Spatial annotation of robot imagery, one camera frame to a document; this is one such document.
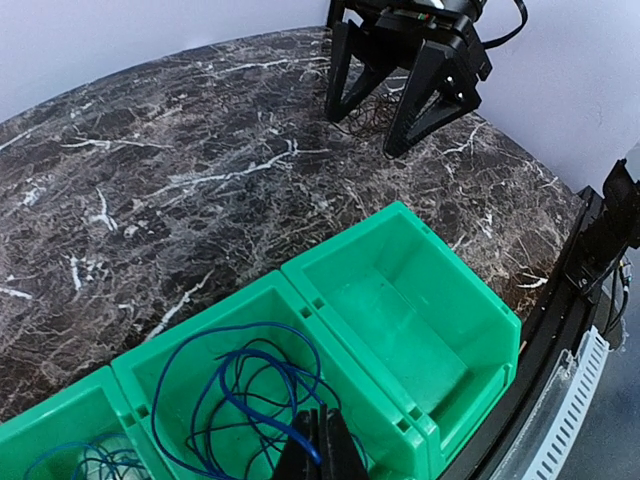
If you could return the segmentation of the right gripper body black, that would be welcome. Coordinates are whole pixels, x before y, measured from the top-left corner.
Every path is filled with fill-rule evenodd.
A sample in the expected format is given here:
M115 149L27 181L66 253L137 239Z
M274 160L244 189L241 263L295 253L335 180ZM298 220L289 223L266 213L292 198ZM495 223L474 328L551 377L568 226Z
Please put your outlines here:
M361 28L392 55L400 67L413 63L427 41L466 48L468 69L481 80L492 65L474 23L483 1L348 1L346 8L362 19Z

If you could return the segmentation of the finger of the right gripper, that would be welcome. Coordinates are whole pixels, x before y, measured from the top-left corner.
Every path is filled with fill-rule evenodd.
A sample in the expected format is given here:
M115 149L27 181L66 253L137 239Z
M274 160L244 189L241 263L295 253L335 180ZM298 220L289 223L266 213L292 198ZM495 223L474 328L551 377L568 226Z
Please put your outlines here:
M397 158L436 130L476 110L481 103L477 83L463 43L425 41L410 69L384 152Z
M362 71L346 89L355 58ZM392 55L370 33L355 22L337 22L332 31L331 64L325 114L331 122L342 121L395 70Z

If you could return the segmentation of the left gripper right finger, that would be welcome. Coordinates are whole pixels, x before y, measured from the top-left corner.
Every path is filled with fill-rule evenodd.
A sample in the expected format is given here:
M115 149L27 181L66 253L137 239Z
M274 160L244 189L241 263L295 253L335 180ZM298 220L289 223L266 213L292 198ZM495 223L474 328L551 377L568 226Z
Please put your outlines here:
M319 475L322 480L369 480L341 412L326 405L319 412L319 449Z

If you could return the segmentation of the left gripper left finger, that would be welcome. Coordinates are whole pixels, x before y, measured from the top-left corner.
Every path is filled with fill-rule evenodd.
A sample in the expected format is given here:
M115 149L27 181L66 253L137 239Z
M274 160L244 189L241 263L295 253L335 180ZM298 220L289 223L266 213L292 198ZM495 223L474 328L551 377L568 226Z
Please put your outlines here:
M295 437L288 436L284 449L273 471L273 480L317 480L320 478L311 451L318 452L318 410L299 411L291 428L305 440L300 443Z

